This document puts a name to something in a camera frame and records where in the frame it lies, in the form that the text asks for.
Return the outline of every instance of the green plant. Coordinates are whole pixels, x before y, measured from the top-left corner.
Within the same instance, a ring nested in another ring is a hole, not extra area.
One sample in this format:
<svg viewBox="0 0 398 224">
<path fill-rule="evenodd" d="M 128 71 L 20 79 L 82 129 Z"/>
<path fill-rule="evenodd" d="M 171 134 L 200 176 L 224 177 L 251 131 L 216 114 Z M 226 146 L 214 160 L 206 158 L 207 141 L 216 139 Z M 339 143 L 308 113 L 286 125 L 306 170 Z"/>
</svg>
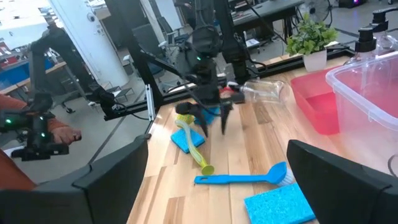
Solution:
<svg viewBox="0 0 398 224">
<path fill-rule="evenodd" d="M 325 49 L 325 46 L 337 39 L 337 31 L 327 28 L 323 22 L 314 22 L 308 13 L 297 24 L 298 33 L 287 39 L 286 52 L 290 56 L 295 54 L 310 55 Z"/>
</svg>

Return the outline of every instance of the orange sleeve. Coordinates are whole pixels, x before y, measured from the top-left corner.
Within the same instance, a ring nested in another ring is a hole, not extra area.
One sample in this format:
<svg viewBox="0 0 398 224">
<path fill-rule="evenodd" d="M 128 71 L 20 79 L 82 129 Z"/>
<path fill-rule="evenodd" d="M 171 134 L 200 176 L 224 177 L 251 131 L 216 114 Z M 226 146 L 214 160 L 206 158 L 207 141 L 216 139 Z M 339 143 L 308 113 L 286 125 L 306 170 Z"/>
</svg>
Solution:
<svg viewBox="0 0 398 224">
<path fill-rule="evenodd" d="M 0 149 L 0 189 L 32 190 L 36 184 Z"/>
<path fill-rule="evenodd" d="M 26 103 L 21 100 L 0 94 L 0 110 L 18 110 L 24 108 L 25 106 Z M 64 126 L 67 125 L 55 118 L 49 120 L 49 131 Z"/>
</svg>

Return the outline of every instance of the wooden tabletop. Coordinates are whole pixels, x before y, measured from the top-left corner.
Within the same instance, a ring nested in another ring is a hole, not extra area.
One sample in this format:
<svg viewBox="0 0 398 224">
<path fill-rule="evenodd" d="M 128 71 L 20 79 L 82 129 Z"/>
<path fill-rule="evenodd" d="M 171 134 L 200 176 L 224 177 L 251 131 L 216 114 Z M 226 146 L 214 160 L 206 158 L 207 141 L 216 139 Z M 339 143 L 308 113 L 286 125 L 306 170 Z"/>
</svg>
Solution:
<svg viewBox="0 0 398 224">
<path fill-rule="evenodd" d="M 17 86 L 17 85 L 12 85 L 12 86 L 9 86 L 9 87 L 7 87 L 7 88 L 5 88 L 5 89 L 3 89 L 3 90 L 0 90 L 0 94 L 6 95 L 6 94 L 8 94 L 9 92 L 14 91 L 14 90 L 16 90 L 16 89 L 18 89 L 18 86 Z"/>
<path fill-rule="evenodd" d="M 58 63 L 58 64 L 54 65 L 53 67 L 47 69 L 47 70 L 45 71 L 45 73 L 48 74 L 48 73 L 50 73 L 50 72 L 53 72 L 53 71 L 55 71 L 55 70 L 57 70 L 57 69 L 59 69 L 59 68 L 62 68 L 62 67 L 64 67 L 64 66 L 66 66 L 66 65 L 67 65 L 66 62 Z M 17 83 L 16 85 L 17 85 L 18 87 L 22 87 L 22 86 L 25 86 L 25 85 L 28 84 L 28 83 L 30 83 L 30 78 L 27 78 L 27 79 L 25 79 L 25 80 L 23 80 L 23 81 L 20 81 L 20 82 Z"/>
<path fill-rule="evenodd" d="M 285 59 L 275 58 L 271 62 Z M 348 58 L 328 61 L 328 67 Z M 290 80 L 306 75 L 304 68 L 268 79 Z M 250 223 L 244 199 L 274 189 L 269 184 L 195 185 L 199 166 L 171 140 L 177 131 L 175 104 L 162 106 L 150 129 L 149 158 L 144 180 L 128 223 Z M 198 126 L 192 128 L 199 133 Z M 266 174 L 276 163 L 286 161 L 289 139 L 298 139 L 337 155 L 348 157 L 338 136 L 318 134 L 297 107 L 292 91 L 285 105 L 246 103 L 234 105 L 226 133 L 220 119 L 209 127 L 209 138 L 198 149 L 215 174 Z"/>
</svg>

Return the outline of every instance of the gray floor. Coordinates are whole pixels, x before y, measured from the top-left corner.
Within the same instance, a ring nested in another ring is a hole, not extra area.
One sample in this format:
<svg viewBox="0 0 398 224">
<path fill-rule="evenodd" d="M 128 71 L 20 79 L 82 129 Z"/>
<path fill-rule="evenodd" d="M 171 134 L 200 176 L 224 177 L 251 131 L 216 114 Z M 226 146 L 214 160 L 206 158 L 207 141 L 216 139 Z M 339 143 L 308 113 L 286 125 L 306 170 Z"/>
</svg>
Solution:
<svg viewBox="0 0 398 224">
<path fill-rule="evenodd" d="M 372 19 L 371 12 L 376 9 L 389 7 L 387 1 L 382 3 L 378 1 L 371 1 L 363 6 L 354 9 L 339 9 L 333 10 L 333 27 L 345 30 L 351 33 L 357 33 L 361 26 L 365 26 Z M 390 20 L 390 29 L 398 28 L 398 22 L 393 18 L 398 16 L 398 12 L 392 12 L 388 15 Z M 280 22 L 275 22 L 274 26 L 277 30 L 282 30 Z M 390 35 L 398 38 L 398 31 L 391 32 Z M 340 33 L 338 42 L 351 42 L 355 37 L 347 34 Z M 252 58 L 262 62 L 270 58 L 278 57 L 285 54 L 283 52 L 282 42 L 274 42 L 262 47 L 260 54 L 257 50 L 252 51 Z M 219 70 L 222 71 L 225 62 L 222 56 L 217 59 Z M 162 82 L 175 84 L 177 77 L 169 72 L 162 72 Z M 123 88 L 133 88 L 135 94 L 128 96 L 128 103 L 144 100 L 144 84 L 135 74 L 130 75 L 130 82 Z M 57 115 L 59 120 L 73 126 L 80 128 L 83 132 L 83 139 L 70 146 L 70 154 L 67 156 L 54 156 L 51 160 L 47 161 L 34 161 L 34 162 L 21 162 L 16 160 L 17 165 L 33 180 L 36 182 L 43 182 L 46 180 L 56 179 L 65 175 L 79 167 L 84 166 L 93 157 L 99 148 L 102 148 L 98 158 L 108 155 L 109 153 L 123 147 L 130 143 L 134 138 L 142 134 L 149 124 L 148 121 L 139 120 L 133 116 L 125 118 L 114 119 L 111 121 L 103 120 L 103 113 L 95 108 L 90 108 L 87 102 L 83 99 L 73 100 L 67 105 L 76 113 L 67 114 L 61 107 L 55 108 L 53 113 Z M 147 113 L 139 113 L 142 117 L 147 117 Z M 2 146 L 3 149 L 10 148 L 17 145 L 15 141 L 7 143 Z"/>
</svg>

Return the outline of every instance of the plastic bin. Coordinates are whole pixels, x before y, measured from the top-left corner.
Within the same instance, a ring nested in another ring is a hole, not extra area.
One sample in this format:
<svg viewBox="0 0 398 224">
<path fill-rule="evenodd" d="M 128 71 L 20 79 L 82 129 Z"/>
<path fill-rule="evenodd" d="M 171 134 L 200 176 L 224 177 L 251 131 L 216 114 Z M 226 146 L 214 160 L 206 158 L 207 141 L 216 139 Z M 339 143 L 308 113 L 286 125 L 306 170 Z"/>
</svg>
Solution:
<svg viewBox="0 0 398 224">
<path fill-rule="evenodd" d="M 334 68 L 294 78 L 291 81 L 296 104 L 320 134 L 339 132 L 336 97 L 325 79 L 326 73 L 332 69 Z"/>
<path fill-rule="evenodd" d="M 335 140 L 344 156 L 390 174 L 387 162 L 398 153 L 398 56 L 334 69 L 326 81 L 336 93 Z"/>
</svg>

